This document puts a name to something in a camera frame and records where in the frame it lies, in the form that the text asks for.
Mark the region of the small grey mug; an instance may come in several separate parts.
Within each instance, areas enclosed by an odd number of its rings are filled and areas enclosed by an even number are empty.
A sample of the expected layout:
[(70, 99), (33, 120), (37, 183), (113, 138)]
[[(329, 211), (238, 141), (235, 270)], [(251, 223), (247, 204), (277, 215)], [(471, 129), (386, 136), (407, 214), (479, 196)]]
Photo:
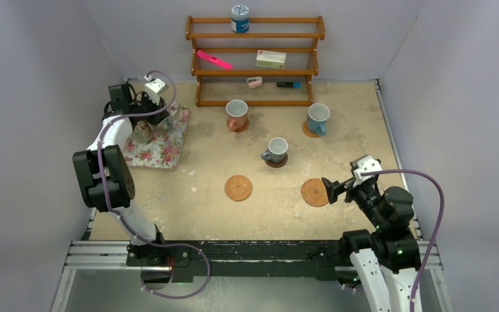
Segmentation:
[(281, 137), (275, 137), (268, 143), (268, 148), (261, 154), (261, 159), (274, 164), (280, 164), (287, 156), (288, 142)]

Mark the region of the blue mug white inside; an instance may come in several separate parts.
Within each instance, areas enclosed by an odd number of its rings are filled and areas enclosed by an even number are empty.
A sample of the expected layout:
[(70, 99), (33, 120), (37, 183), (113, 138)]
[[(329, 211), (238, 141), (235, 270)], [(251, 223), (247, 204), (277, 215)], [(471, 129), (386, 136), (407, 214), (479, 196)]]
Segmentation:
[(310, 133), (318, 136), (327, 134), (326, 123), (331, 116), (330, 109), (322, 103), (312, 104), (307, 111), (306, 126)]

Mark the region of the brown orange mug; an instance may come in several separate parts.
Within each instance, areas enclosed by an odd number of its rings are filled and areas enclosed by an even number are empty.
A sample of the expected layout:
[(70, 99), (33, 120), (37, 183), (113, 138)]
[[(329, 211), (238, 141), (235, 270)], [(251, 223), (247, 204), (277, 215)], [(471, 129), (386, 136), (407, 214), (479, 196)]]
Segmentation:
[(233, 99), (227, 103), (225, 106), (225, 111), (228, 118), (238, 118), (245, 116), (248, 113), (248, 104), (240, 99)]

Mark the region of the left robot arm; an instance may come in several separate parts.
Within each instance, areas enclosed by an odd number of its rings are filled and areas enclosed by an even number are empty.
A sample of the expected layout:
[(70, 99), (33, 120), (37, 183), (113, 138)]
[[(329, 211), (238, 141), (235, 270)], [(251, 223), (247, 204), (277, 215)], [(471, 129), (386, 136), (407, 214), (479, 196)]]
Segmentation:
[(96, 139), (73, 154), (72, 162), (85, 205), (116, 219), (129, 235), (129, 252), (150, 265), (167, 260), (168, 249), (158, 227), (135, 202), (134, 180), (123, 156), (138, 122), (153, 125), (162, 119), (166, 105), (161, 96), (166, 83), (154, 79), (135, 92), (131, 83), (109, 87)]

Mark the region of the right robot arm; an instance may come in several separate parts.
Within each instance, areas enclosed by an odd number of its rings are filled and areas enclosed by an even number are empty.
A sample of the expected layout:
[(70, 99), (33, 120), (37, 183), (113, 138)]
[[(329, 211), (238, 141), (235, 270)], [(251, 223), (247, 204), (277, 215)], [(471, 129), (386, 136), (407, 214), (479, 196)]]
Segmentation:
[(413, 196), (401, 187), (380, 192), (376, 175), (344, 182), (322, 178), (330, 204), (345, 194), (375, 227), (345, 231), (340, 238), (340, 259), (357, 271), (371, 311), (422, 311), (418, 274), (422, 264), (419, 245), (409, 224), (414, 217)]

